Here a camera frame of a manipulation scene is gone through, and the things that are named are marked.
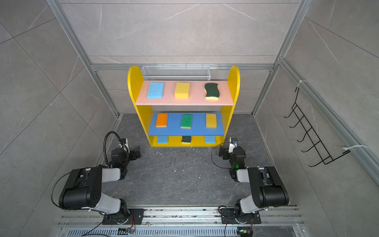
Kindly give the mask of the orange sponge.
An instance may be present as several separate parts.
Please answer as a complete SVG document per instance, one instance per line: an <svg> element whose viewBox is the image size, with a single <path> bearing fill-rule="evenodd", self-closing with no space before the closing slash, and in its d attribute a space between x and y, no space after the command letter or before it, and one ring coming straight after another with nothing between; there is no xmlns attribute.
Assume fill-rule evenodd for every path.
<svg viewBox="0 0 379 237"><path fill-rule="evenodd" d="M167 113L158 113L156 120L157 128L167 127L168 114Z"/></svg>

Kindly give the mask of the yellow sponge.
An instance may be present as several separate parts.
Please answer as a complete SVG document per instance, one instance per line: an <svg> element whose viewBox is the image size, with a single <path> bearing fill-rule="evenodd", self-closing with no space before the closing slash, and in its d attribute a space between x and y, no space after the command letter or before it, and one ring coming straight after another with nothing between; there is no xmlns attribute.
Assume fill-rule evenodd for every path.
<svg viewBox="0 0 379 237"><path fill-rule="evenodd" d="M188 99L190 91L190 83L177 82L174 96L176 99Z"/></svg>
<svg viewBox="0 0 379 237"><path fill-rule="evenodd" d="M217 128L217 115L216 114L206 114L206 128Z"/></svg>

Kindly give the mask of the green scouring sponge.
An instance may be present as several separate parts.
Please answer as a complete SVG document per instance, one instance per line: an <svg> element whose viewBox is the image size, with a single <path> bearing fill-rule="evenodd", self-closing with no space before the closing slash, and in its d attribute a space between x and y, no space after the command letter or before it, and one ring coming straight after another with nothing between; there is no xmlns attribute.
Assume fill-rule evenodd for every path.
<svg viewBox="0 0 379 237"><path fill-rule="evenodd" d="M220 92L219 92L217 83L207 83L204 85L204 89L206 92L205 99L207 99L207 100L218 100L219 99Z"/></svg>
<svg viewBox="0 0 379 237"><path fill-rule="evenodd" d="M191 143L191 140L192 140L192 137L191 137L191 136L183 136L181 142L182 142L183 144L190 144L190 143Z"/></svg>

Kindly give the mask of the bright green sponge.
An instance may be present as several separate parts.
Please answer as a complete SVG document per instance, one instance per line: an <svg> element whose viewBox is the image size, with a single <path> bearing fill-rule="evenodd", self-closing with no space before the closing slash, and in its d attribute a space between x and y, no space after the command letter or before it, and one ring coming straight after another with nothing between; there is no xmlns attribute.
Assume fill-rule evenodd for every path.
<svg viewBox="0 0 379 237"><path fill-rule="evenodd" d="M192 114L182 114L182 120L180 128L182 129L191 129L192 127L192 120L193 115Z"/></svg>

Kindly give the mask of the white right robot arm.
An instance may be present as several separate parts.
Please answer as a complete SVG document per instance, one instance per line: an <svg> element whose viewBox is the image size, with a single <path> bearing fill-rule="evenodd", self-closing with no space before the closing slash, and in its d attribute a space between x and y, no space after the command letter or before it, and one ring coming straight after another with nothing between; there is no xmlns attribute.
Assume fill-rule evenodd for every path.
<svg viewBox="0 0 379 237"><path fill-rule="evenodd" d="M282 207L289 204L288 192L275 167L246 167L245 150L233 143L228 148L220 145L219 157L229 161L231 166L227 170L232 180L250 185L251 194L239 199L234 205L236 219L269 207Z"/></svg>

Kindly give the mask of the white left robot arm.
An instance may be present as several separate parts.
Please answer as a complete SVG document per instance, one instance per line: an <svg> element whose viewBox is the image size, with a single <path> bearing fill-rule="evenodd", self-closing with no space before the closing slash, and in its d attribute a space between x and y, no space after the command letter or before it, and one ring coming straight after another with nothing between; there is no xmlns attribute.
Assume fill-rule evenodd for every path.
<svg viewBox="0 0 379 237"><path fill-rule="evenodd" d="M104 216L105 225L125 224L132 214L125 200L102 192L102 184L123 180L130 161L141 157L140 147L131 151L117 148L111 152L111 167L94 166L73 169L60 194L58 207L64 210L92 210Z"/></svg>

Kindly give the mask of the blue sponge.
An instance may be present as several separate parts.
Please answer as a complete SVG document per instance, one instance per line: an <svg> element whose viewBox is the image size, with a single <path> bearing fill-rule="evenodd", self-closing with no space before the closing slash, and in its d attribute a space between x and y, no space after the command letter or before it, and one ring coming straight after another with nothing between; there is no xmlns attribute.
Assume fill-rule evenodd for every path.
<svg viewBox="0 0 379 237"><path fill-rule="evenodd" d="M164 83L150 83L147 94L148 99L159 99L163 97Z"/></svg>
<svg viewBox="0 0 379 237"><path fill-rule="evenodd" d="M204 142L206 144L215 144L216 143L216 137L215 136L204 136Z"/></svg>
<svg viewBox="0 0 379 237"><path fill-rule="evenodd" d="M167 144L168 143L168 136L158 136L157 137L157 143L158 144Z"/></svg>

